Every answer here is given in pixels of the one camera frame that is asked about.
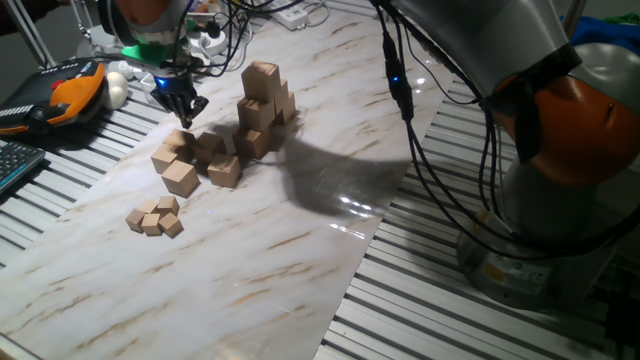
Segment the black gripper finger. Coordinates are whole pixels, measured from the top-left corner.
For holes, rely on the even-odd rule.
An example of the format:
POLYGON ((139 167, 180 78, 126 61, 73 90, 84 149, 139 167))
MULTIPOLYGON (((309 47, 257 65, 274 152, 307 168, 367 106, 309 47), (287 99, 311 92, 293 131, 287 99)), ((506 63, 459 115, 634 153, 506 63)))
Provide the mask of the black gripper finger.
POLYGON ((209 100, 204 96, 197 96, 192 99, 188 108, 190 118, 197 117, 209 104, 209 100))
POLYGON ((184 129, 190 129, 192 126, 192 117, 190 115, 190 108, 181 102, 171 104, 172 112, 180 120, 181 126, 184 129))

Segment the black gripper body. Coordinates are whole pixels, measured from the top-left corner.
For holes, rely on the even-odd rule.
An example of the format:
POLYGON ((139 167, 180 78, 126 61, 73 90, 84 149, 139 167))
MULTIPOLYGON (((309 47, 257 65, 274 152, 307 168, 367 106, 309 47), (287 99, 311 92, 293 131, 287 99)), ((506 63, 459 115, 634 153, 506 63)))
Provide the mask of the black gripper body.
POLYGON ((174 113, 194 113, 197 109, 197 93, 193 78, 189 74, 178 77, 153 77, 155 89, 151 92, 154 99, 166 110, 174 113))

